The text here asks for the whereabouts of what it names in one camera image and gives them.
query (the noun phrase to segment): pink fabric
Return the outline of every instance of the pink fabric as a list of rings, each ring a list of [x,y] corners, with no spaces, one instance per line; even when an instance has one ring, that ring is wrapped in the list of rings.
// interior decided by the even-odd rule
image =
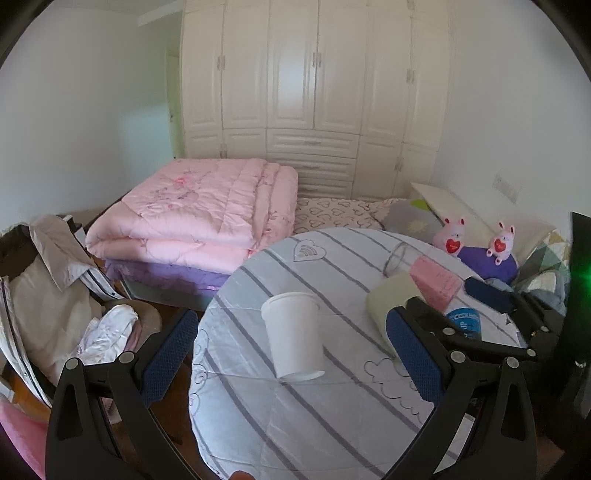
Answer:
[[[90,228],[99,258],[236,270],[292,234],[297,173],[250,160],[175,160],[131,190]]]
[[[45,480],[47,425],[31,420],[1,395],[0,423],[23,460]]]

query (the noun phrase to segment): plush bunny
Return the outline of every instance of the plush bunny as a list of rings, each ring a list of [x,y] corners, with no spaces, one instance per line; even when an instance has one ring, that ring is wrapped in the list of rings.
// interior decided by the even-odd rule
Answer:
[[[503,222],[499,222],[501,233],[491,238],[488,243],[488,250],[486,256],[495,256],[495,265],[500,265],[511,256],[513,250],[513,241],[515,239],[515,227],[511,225],[509,229],[505,229]]]
[[[457,257],[464,246],[462,239],[464,238],[466,219],[462,217],[455,223],[451,223],[449,218],[444,221],[443,228],[433,237],[433,246]]]

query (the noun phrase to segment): folded comforter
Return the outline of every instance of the folded comforter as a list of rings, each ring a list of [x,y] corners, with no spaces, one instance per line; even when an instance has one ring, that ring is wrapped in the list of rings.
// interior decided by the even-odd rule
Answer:
[[[250,160],[175,160],[111,206],[89,229],[99,258],[231,273],[292,234],[297,173]]]

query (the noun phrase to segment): purple cushion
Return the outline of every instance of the purple cushion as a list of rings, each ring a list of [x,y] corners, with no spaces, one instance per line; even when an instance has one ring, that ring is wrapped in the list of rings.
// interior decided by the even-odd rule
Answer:
[[[510,284],[517,276],[517,262],[513,256],[510,256],[500,265],[495,265],[494,255],[486,256],[486,248],[464,247],[458,255],[468,267],[478,273],[483,280],[489,278],[498,278],[503,282]]]

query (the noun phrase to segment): wooden floor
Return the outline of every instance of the wooden floor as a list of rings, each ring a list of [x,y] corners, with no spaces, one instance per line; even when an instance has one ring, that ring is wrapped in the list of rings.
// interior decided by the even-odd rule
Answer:
[[[177,311],[176,307],[152,304],[160,312],[163,327],[169,322]],[[164,431],[174,443],[184,460],[195,470],[203,480],[218,480],[218,477],[204,464],[199,455],[199,447],[191,430],[189,419],[189,385],[191,381],[191,355],[187,356],[181,365],[177,375],[170,385],[165,397],[153,403],[151,410],[162,425]],[[17,403],[31,417],[47,421],[49,409],[42,405],[20,381],[18,377],[12,379],[12,387],[15,391],[13,403]],[[124,425],[118,423],[113,426],[115,439],[118,443],[121,455],[136,470],[148,473],[141,463],[139,456],[127,435]],[[538,438],[538,478],[546,473],[562,455],[562,450],[557,448],[550,440]]]

